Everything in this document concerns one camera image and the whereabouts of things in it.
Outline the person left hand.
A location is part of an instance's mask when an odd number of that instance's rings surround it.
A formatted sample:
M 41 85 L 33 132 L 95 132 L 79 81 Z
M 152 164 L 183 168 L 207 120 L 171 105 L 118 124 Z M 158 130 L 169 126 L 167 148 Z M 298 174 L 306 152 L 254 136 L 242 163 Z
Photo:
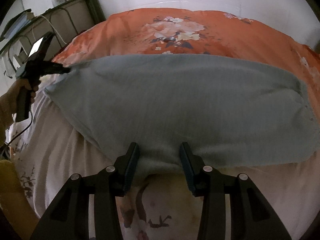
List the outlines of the person left hand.
M 36 81 L 35 85 L 31 85 L 27 79 L 17 79 L 3 96 L 8 103 L 9 113 L 17 113 L 18 95 L 21 92 L 26 92 L 25 98 L 31 106 L 35 102 L 40 83 L 41 81 Z

